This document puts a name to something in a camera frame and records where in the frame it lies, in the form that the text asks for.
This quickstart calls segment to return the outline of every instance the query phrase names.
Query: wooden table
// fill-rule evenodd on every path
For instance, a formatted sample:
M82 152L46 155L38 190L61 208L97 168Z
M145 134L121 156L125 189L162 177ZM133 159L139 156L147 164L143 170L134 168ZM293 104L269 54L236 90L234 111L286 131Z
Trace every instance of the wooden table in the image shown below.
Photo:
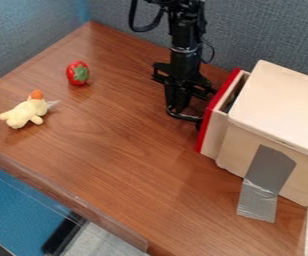
M61 103L39 127L0 121L0 166L97 222L89 204L99 208L148 239L154 255L303 255L306 209L280 198L275 224L237 216L242 180L194 152L194 124L165 113L150 76L168 55L87 23L18 67L0 79L0 113L35 88ZM90 86L68 85L76 59L90 64ZM228 75L203 73L216 86Z

